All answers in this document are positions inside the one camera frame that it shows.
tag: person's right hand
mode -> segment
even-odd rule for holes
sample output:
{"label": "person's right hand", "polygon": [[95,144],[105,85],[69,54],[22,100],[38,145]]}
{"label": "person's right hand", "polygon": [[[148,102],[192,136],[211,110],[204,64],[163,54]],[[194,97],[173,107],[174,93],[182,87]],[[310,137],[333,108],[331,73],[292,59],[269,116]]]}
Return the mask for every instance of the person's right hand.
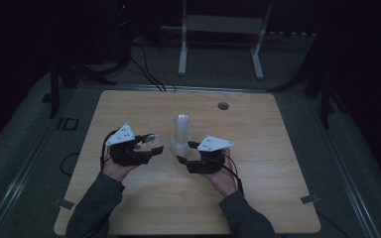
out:
{"label": "person's right hand", "polygon": [[[224,154],[224,159],[225,159],[224,165],[233,171],[233,166],[231,165],[231,162],[229,159],[230,149],[225,148],[222,150],[222,153]],[[236,183],[234,181],[234,176],[229,171],[227,171],[225,168],[221,168],[221,170],[216,172],[216,173],[204,174],[202,176],[207,178],[212,183],[212,185],[215,187],[215,189],[223,197],[226,197],[229,194],[231,194],[237,190],[237,186],[236,186]]]}

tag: person's left hand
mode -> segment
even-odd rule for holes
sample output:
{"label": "person's left hand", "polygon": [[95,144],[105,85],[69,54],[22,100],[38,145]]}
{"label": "person's left hand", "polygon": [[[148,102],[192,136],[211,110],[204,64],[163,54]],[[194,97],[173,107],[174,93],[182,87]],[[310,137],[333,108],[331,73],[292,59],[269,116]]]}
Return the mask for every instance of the person's left hand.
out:
{"label": "person's left hand", "polygon": [[106,161],[103,165],[103,173],[113,179],[118,181],[123,181],[129,172],[135,170],[139,166],[129,166],[123,167],[113,162],[110,158],[110,147],[106,148],[106,157],[104,161]]}

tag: hand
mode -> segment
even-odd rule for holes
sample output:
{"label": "hand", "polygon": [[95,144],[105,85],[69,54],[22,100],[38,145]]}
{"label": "hand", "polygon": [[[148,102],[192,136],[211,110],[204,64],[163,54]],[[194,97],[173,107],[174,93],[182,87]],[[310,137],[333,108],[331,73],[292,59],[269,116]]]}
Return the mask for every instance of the hand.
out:
{"label": "hand", "polygon": [[118,181],[123,181],[129,172],[135,170],[139,166],[123,167],[113,162],[110,158],[110,147],[106,149],[106,157],[104,158],[103,173]]}
{"label": "hand", "polygon": [[[230,159],[228,158],[230,157],[230,149],[223,149],[222,153],[225,157],[224,165],[233,171],[233,166],[231,165]],[[237,190],[234,176],[225,168],[221,168],[220,171],[214,174],[205,174],[202,176],[207,178],[223,197],[226,197]]]}

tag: dark sleeve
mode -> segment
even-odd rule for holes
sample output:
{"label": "dark sleeve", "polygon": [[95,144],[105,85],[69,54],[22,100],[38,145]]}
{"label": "dark sleeve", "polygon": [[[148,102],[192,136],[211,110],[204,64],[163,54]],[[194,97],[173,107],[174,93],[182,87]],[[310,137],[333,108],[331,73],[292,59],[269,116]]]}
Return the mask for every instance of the dark sleeve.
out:
{"label": "dark sleeve", "polygon": [[76,206],[67,224],[65,237],[84,237],[96,231],[90,237],[107,237],[108,217],[111,211],[122,200],[122,182],[110,178],[103,173],[88,189]]}
{"label": "dark sleeve", "polygon": [[225,197],[219,206],[227,219],[233,237],[275,237],[271,222],[253,209],[240,191]]}

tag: white mounting plate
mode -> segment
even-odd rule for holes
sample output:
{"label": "white mounting plate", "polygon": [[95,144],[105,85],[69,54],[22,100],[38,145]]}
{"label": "white mounting plate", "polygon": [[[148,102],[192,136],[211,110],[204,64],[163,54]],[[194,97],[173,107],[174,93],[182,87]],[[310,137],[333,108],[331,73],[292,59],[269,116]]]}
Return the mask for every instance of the white mounting plate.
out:
{"label": "white mounting plate", "polygon": [[115,134],[113,134],[107,141],[106,146],[112,146],[123,142],[135,140],[134,132],[129,126],[129,123],[125,123]]}
{"label": "white mounting plate", "polygon": [[207,135],[203,139],[203,141],[199,144],[197,149],[199,151],[213,152],[213,151],[221,150],[227,147],[231,147],[233,145],[234,145],[234,142],[232,141],[227,141],[221,138]]}

